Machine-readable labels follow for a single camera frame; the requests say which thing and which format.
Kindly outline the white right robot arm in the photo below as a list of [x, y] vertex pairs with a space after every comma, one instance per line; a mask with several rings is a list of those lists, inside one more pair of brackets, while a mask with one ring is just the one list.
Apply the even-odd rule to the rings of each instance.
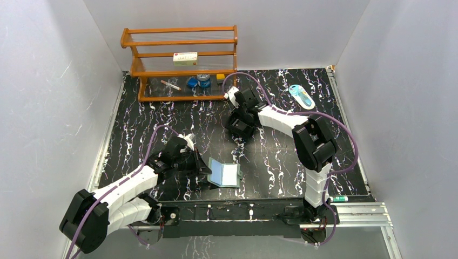
[[258, 100], [250, 89], [231, 87], [224, 97], [234, 107], [225, 125], [230, 133], [248, 140], [255, 128], [262, 126], [293, 139], [298, 159], [306, 168], [306, 191], [302, 206], [285, 208], [284, 221], [319, 223], [329, 206], [326, 182], [337, 148], [324, 118], [291, 115]]

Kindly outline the black card storage box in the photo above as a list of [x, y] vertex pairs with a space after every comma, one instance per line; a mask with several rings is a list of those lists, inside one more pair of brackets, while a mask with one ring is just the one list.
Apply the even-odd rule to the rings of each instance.
[[253, 120], [245, 119], [238, 113], [231, 113], [225, 123], [224, 128], [227, 129], [231, 134], [248, 140], [253, 136], [255, 123]]

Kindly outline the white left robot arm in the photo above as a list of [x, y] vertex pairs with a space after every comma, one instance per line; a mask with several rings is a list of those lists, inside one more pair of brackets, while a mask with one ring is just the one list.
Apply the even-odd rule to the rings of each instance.
[[59, 225], [60, 232], [88, 254], [122, 227], [135, 222], [164, 222], [161, 203], [146, 191], [178, 172], [211, 173], [194, 139], [194, 134], [173, 136], [132, 173], [101, 189], [77, 192]]

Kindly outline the mint green card holder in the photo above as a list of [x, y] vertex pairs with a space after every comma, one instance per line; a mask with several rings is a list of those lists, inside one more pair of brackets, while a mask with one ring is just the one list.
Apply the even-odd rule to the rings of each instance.
[[243, 173], [238, 163], [221, 163], [214, 158], [209, 158], [208, 167], [211, 174], [207, 176], [208, 182], [220, 188], [239, 188]]

